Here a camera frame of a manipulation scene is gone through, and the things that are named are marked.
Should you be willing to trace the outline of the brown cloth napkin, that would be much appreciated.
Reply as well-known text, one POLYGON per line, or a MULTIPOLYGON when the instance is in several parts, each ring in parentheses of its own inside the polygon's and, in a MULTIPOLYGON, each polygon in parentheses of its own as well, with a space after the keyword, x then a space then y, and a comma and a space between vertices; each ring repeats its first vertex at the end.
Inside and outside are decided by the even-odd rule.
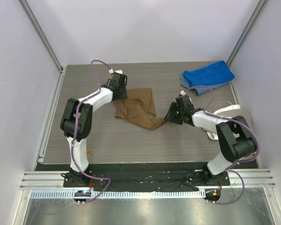
POLYGON ((127 98, 113 102, 116 107, 115 118, 139 126, 155 130, 166 120, 156 116, 155 102, 151 88, 127 90, 127 98))

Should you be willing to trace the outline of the gold spoon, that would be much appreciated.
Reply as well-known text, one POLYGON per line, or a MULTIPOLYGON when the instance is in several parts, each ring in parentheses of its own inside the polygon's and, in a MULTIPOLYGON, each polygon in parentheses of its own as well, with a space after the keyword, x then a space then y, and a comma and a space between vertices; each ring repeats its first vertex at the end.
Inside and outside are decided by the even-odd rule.
POLYGON ((86 153, 88 156, 91 156, 92 155, 92 151, 90 150, 90 148, 86 148, 86 153))

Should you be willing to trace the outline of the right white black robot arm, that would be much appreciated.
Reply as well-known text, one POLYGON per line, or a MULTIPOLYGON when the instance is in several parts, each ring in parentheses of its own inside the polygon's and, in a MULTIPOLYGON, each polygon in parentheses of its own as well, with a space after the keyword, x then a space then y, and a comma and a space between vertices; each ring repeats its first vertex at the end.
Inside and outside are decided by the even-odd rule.
POLYGON ((164 117, 166 121, 205 129, 218 136, 220 153, 202 168, 202 178, 207 185, 215 184, 219 177, 243 158, 257 153, 256 137, 243 116, 221 117, 195 108, 188 95, 172 102, 164 117))

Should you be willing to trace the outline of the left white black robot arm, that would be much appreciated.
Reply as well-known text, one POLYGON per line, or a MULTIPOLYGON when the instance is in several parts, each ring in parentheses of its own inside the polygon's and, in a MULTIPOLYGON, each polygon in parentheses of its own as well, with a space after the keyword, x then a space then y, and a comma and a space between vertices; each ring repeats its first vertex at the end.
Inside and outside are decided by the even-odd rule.
POLYGON ((63 186, 85 187, 90 183, 87 157, 87 137, 92 128, 93 113, 100 107, 116 100, 127 99, 127 76, 121 70, 111 72, 111 78, 94 93, 80 99, 68 99, 60 122, 70 148, 70 169, 62 173, 63 186))

